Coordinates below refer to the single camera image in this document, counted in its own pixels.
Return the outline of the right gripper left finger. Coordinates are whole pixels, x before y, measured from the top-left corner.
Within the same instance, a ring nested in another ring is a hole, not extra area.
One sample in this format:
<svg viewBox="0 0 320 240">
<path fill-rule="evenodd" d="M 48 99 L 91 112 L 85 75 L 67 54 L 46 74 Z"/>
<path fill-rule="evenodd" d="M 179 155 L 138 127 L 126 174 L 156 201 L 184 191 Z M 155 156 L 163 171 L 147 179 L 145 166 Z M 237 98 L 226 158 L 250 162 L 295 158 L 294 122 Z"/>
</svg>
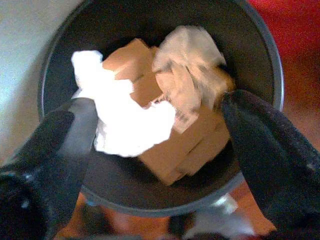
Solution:
<svg viewBox="0 0 320 240">
<path fill-rule="evenodd" d="M 51 240 L 70 221 L 88 168 L 98 116 L 75 98 L 51 111 L 0 169 L 0 237 Z"/>
</svg>

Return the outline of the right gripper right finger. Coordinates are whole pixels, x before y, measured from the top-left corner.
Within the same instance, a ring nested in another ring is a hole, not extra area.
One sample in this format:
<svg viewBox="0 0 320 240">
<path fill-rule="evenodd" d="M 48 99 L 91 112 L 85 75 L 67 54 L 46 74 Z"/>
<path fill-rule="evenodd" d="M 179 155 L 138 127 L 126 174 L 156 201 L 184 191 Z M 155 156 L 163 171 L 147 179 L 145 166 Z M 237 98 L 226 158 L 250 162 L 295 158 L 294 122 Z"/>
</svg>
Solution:
<svg viewBox="0 0 320 240">
<path fill-rule="evenodd" d="M 248 91 L 226 93 L 221 110 L 245 181 L 275 226 L 264 238 L 319 239 L 319 152 L 280 111 Z"/>
</svg>

